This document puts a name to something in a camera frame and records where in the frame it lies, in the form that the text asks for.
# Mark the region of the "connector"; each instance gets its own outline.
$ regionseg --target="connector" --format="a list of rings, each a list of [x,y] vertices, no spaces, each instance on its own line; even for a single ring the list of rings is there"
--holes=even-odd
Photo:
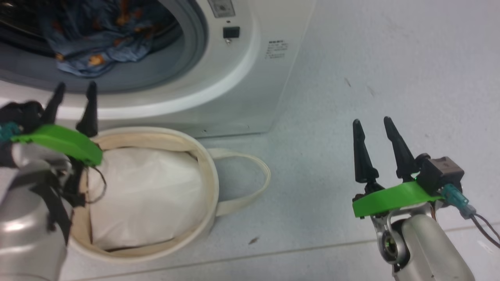
[[[464,219],[470,219],[476,214],[476,208],[469,205],[469,199],[467,199],[453,184],[445,184],[442,188],[441,196],[444,197],[446,203],[456,207]]]
[[[453,184],[445,184],[441,191],[441,196],[444,197],[446,203],[457,207],[459,210],[467,206],[467,199]]]
[[[0,124],[0,143],[8,142],[13,136],[21,133],[21,129],[14,122]]]

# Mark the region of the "label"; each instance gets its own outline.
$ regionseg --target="label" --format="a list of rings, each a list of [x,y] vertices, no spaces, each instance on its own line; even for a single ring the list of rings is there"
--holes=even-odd
[[[216,18],[227,18],[235,16],[235,9],[231,0],[208,0]]]
[[[288,43],[284,40],[269,41],[267,51],[265,52],[265,59],[284,58],[287,50]]]

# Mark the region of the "washing machine drum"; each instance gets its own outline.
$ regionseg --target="washing machine drum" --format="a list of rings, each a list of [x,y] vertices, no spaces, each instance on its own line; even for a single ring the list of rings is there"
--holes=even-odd
[[[40,1],[0,0],[0,80],[45,90],[64,81],[69,91],[84,93],[88,79],[57,69],[55,53],[39,28]],[[166,19],[163,28],[155,32],[146,57],[139,62],[117,63],[112,70],[93,78],[100,94],[132,92],[167,83],[188,72],[202,57],[207,34],[198,4],[194,0],[158,1],[173,18]]]

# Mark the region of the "black button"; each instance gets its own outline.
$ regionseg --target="black button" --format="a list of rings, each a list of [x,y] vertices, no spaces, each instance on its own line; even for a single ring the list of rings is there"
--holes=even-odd
[[[240,38],[240,27],[224,27],[223,36],[224,38]]]

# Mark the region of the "clothes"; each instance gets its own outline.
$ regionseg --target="clothes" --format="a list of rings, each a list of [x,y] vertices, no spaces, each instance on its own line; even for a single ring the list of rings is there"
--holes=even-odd
[[[39,9],[57,68],[95,78],[117,62],[138,62],[174,17],[157,0],[54,0]]]

